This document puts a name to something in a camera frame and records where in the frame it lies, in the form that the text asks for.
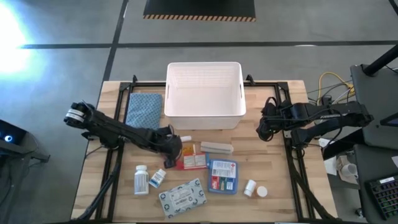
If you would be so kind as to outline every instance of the blue towel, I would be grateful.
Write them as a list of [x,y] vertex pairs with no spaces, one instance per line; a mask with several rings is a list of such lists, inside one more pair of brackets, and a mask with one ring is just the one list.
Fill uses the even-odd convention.
[[126,124],[134,128],[159,129],[162,95],[131,93]]

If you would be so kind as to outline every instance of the white bottle cap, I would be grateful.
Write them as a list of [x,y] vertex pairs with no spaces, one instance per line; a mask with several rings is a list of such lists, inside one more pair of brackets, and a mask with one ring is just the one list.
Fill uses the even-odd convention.
[[143,170],[143,171],[145,171],[145,170],[147,170],[147,166],[146,166],[146,165],[138,165],[138,166],[136,166],[136,170]]
[[256,188],[256,182],[254,180],[249,180],[249,182],[246,184],[246,187],[244,189],[244,194],[251,197],[251,194],[253,193],[254,189]]
[[186,141],[191,141],[192,137],[191,136],[182,136],[180,139],[181,139],[181,142],[186,142]]
[[166,171],[164,171],[164,170],[162,170],[162,169],[159,169],[159,170],[157,171],[157,173],[158,173],[159,175],[161,175],[162,177],[164,177],[164,176],[166,175]]
[[260,197],[265,197],[268,194],[268,190],[265,186],[260,186],[257,188],[257,195]]

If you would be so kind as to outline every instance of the white pill bottle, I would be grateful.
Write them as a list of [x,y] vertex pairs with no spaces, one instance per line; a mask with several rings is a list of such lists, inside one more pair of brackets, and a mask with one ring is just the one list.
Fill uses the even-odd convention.
[[134,194],[147,195],[149,194],[149,174],[147,166],[136,166],[136,173],[134,174]]

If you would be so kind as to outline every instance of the wooden table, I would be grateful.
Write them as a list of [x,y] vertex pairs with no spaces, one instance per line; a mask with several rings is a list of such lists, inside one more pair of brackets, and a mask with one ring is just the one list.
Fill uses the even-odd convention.
[[[293,103],[307,102],[307,94],[303,81],[287,81]],[[104,82],[98,103],[98,110],[107,116],[114,116],[120,82]],[[160,93],[164,95],[164,87],[135,87],[134,92]],[[178,131],[179,135],[191,135],[195,144],[201,141],[222,142],[232,144],[233,155],[212,154],[211,158],[225,158],[239,163],[239,189],[236,195],[211,194],[207,192],[207,170],[180,171],[168,169],[165,180],[159,189],[150,186],[150,194],[134,195],[134,173],[137,165],[148,166],[149,175],[163,168],[163,158],[153,152],[126,144],[121,167],[114,222],[295,222],[297,221],[292,186],[287,167],[286,154],[282,134],[276,134],[272,141],[264,142],[258,138],[256,128],[261,117],[260,110],[266,99],[274,96],[269,87],[248,87],[246,92],[247,113],[237,128],[232,130],[211,131]],[[126,99],[123,100],[121,118],[124,115]],[[169,124],[162,114],[161,126]],[[99,146],[92,141],[88,152]],[[79,188],[72,211],[72,218],[81,215],[98,193],[104,168],[106,150],[100,149],[92,153],[83,166]],[[335,203],[331,194],[328,177],[319,147],[309,146],[305,149],[305,167],[312,192],[327,211],[337,216]],[[208,203],[192,211],[178,215],[172,219],[164,216],[158,194],[199,178],[205,190]],[[264,199],[247,198],[243,189],[249,179],[268,189]],[[307,214],[303,194],[300,194],[304,214]],[[108,211],[105,201],[103,216]]]

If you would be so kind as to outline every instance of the gray floor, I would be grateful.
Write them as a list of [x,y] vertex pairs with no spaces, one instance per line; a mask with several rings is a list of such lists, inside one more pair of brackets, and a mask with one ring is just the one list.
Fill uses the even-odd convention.
[[[12,50],[7,43],[111,43],[122,0],[23,0],[0,2],[0,119],[36,136],[51,154],[31,168],[11,223],[50,223],[70,217],[87,142],[62,122],[74,101],[96,104],[109,49]],[[209,41],[397,40],[398,17],[387,0],[257,0],[257,22],[150,21],[145,0],[130,1],[120,43]],[[389,45],[350,47],[229,47],[119,49],[110,80],[165,80],[170,62],[237,61],[258,80],[304,80],[336,72],[350,80],[349,66],[370,63]],[[325,77],[323,85],[338,83]],[[345,89],[337,88],[336,98]],[[316,98],[316,93],[309,94]],[[339,217],[358,219],[358,193],[333,189]]]

